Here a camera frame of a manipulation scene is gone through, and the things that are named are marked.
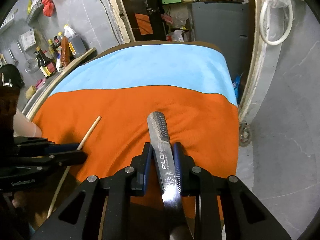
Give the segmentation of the white wall box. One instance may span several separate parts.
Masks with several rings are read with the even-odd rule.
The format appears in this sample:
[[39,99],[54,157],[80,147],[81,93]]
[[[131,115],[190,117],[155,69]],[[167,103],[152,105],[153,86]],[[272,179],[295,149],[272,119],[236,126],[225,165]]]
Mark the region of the white wall box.
[[23,33],[20,38],[24,50],[28,50],[36,45],[34,29],[30,29],[29,31]]

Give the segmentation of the red plastic bag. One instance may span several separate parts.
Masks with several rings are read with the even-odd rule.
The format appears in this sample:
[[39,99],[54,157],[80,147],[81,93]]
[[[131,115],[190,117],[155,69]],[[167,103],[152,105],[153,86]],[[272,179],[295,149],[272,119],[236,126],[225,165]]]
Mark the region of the red plastic bag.
[[43,14],[47,17],[52,17],[55,9],[55,5],[52,0],[42,0]]

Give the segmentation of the steel spoon with patterned handle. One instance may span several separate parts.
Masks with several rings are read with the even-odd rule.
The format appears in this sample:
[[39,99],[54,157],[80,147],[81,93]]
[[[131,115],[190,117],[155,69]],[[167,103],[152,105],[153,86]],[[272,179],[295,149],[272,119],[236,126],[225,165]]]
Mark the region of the steel spoon with patterned handle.
[[179,210],[182,207],[181,195],[165,116],[158,111],[152,112],[147,123],[164,207]]

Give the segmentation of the yellow sponge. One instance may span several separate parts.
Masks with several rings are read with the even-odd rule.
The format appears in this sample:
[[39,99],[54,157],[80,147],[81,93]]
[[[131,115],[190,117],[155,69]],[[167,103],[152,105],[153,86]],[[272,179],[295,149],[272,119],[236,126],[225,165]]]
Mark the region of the yellow sponge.
[[28,89],[27,89],[27,91],[25,92],[25,98],[27,99],[27,100],[30,100],[31,99],[31,97],[36,93],[36,91],[37,91],[37,88],[35,87],[35,86],[30,86]]

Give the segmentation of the grey cabinet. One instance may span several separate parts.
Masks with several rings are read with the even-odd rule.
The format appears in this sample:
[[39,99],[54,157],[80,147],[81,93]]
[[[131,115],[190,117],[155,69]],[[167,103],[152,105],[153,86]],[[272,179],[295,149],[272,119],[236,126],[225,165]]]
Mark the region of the grey cabinet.
[[247,3],[193,3],[195,40],[218,46],[231,79],[244,72],[248,59]]

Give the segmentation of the striped blue orange brown cloth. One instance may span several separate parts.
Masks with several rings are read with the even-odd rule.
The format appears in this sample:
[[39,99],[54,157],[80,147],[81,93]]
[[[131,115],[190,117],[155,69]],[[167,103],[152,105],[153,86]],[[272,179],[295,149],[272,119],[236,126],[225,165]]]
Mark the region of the striped blue orange brown cloth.
[[[223,55],[196,43],[127,43],[76,68],[52,91],[33,121],[44,137],[84,145],[87,159],[73,165],[79,186],[36,230],[33,239],[110,239],[110,185],[116,172],[151,143],[147,118],[165,116],[170,144],[208,171],[220,222],[226,220],[219,179],[235,174],[238,107]],[[180,176],[176,170],[178,189]],[[131,197],[132,239],[195,239],[195,197],[164,207],[154,150],[146,192]]]

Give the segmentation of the large oil jug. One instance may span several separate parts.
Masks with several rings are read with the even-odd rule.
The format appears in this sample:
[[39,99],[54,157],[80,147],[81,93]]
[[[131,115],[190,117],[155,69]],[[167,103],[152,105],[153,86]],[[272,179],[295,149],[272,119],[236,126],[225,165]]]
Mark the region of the large oil jug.
[[87,51],[81,37],[68,24],[64,25],[64,32],[65,32],[65,37],[67,37],[68,45],[73,57],[75,59],[79,58],[81,55],[83,55]]

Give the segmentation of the mesh strainer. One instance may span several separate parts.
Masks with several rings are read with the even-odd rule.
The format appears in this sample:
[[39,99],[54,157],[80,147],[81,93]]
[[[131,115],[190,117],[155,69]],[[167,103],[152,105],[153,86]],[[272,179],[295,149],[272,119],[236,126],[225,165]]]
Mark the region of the mesh strainer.
[[28,74],[35,74],[38,70],[38,66],[33,61],[27,58],[26,53],[24,52],[19,41],[17,41],[17,46],[25,59],[25,67],[24,67],[25,72]]

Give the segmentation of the black pan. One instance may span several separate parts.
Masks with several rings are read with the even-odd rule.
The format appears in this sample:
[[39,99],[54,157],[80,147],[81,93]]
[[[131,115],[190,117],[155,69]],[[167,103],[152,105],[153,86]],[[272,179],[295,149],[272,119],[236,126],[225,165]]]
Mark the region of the black pan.
[[13,87],[21,89],[24,86],[22,76],[15,65],[5,64],[3,67],[1,67],[1,73],[4,74],[5,83],[11,80],[11,84]]

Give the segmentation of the beige kitchen counter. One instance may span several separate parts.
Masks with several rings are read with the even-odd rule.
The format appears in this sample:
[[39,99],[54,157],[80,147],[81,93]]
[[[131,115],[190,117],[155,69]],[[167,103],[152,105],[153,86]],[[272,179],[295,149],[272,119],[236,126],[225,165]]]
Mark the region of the beige kitchen counter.
[[68,74],[70,74],[78,66],[80,66],[85,61],[87,61],[87,59],[96,51],[97,50],[95,47],[89,49],[83,55],[81,55],[79,58],[71,61],[67,67],[63,67],[63,69],[60,72],[58,72],[57,74],[54,74],[52,77],[50,77],[46,81],[44,81],[43,84],[40,85],[39,89],[35,92],[35,94],[27,102],[26,106],[22,110],[22,114],[24,114],[26,118],[28,118],[30,121],[32,121],[35,114],[40,109],[40,107],[45,102],[45,100],[48,98],[48,96],[50,96],[50,94],[54,90],[54,88]]

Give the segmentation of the wooden door frame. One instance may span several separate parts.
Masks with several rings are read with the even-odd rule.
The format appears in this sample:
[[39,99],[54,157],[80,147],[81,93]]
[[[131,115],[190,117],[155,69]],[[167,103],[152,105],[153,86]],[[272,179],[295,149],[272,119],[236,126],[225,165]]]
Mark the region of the wooden door frame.
[[[265,64],[267,56],[267,44],[260,35],[260,12],[265,0],[249,0],[254,14],[254,37],[253,48],[248,70],[248,77],[244,87],[244,94],[239,105],[239,120],[241,123],[252,123],[260,106],[266,96],[271,84],[271,78],[266,79],[267,83],[262,83],[263,70],[267,70]],[[129,11],[125,9],[124,0],[109,0],[111,11],[114,14],[115,23],[119,29],[119,35],[124,43],[135,42],[135,33],[139,27],[134,23],[133,27],[129,21]]]

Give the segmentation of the dark soy sauce bottle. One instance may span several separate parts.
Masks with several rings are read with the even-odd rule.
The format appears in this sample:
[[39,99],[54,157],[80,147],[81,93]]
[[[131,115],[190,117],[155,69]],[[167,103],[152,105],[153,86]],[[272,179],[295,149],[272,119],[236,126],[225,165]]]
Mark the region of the dark soy sauce bottle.
[[52,59],[48,58],[39,46],[36,47],[35,54],[41,72],[43,72],[45,77],[51,77],[56,72],[56,67]]

